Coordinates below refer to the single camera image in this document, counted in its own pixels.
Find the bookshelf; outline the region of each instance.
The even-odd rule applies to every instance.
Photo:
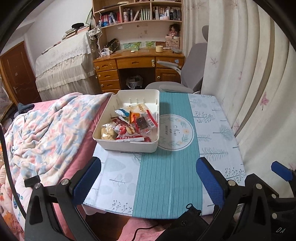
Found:
[[[166,0],[137,2],[137,0],[129,0],[128,4],[123,4],[123,5],[116,5],[119,2],[119,0],[92,0],[92,1],[93,1],[93,13],[94,13],[94,18],[96,20],[96,23],[98,23],[101,16],[109,14],[110,12],[114,13],[113,15],[114,17],[116,16],[115,22],[108,23],[108,25],[106,26],[102,25],[103,35],[100,37],[100,40],[99,40],[100,45],[102,46],[106,45],[108,42],[108,33],[110,32],[114,33],[114,31],[121,28],[121,25],[123,27],[129,26],[129,30],[134,29],[134,31],[137,31],[136,27],[138,27],[139,24],[148,24],[147,27],[149,27],[150,24],[151,24],[151,27],[155,27],[155,24],[157,24],[159,28],[165,29],[171,24],[178,23],[180,25],[180,49],[182,50],[182,41],[183,41],[183,37],[182,37],[183,18],[182,17],[183,16],[182,15],[180,16],[180,20],[153,19],[153,16],[154,16],[153,9],[155,9],[155,7],[158,7],[159,9],[166,8],[166,7],[179,8],[181,10],[181,13],[183,13],[182,11],[183,0],[179,0],[178,2],[166,1]],[[135,21],[124,22],[124,19],[123,19],[124,9],[131,9],[133,11],[133,18],[138,10],[149,9],[150,10],[149,20],[146,20],[146,19],[139,20],[139,18],[137,18],[137,20]]]

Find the gray chair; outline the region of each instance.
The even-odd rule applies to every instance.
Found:
[[[202,27],[202,34],[206,41],[208,29],[208,25]],[[176,70],[181,76],[181,84],[169,81],[153,82],[147,85],[145,89],[157,89],[162,92],[198,93],[202,85],[206,55],[207,43],[198,43],[192,46],[182,70],[175,63],[157,61],[163,66]]]

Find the metal screw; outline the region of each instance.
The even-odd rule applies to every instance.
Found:
[[[38,189],[39,187],[41,187],[41,183],[36,183],[36,184],[34,185],[34,187],[35,187],[36,189]]]
[[[257,189],[262,189],[262,185],[261,185],[260,183],[257,183],[257,184],[256,184],[256,188],[257,188]]]
[[[69,183],[69,179],[63,179],[62,181],[61,181],[61,184],[62,185],[67,185]]]
[[[229,180],[228,181],[228,184],[229,184],[229,186],[235,186],[236,185],[236,182],[233,181],[233,180]]]

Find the multicolored fleece blanket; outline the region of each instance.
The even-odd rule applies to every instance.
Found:
[[[31,110],[17,116],[5,134],[14,182],[19,175],[23,179],[39,175],[43,185],[57,184],[101,104],[110,95],[71,93],[57,100],[46,112]],[[0,212],[21,239],[22,232],[15,223],[12,193],[4,168],[0,170],[0,186]]]

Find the chair seat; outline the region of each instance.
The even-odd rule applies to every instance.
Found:
[[[171,82],[171,81],[158,81],[158,82],[153,82],[145,88],[145,90],[159,90],[160,92],[164,92],[159,88],[160,85],[174,85],[174,86],[180,86],[180,87],[185,87],[184,85],[177,83],[177,82]]]

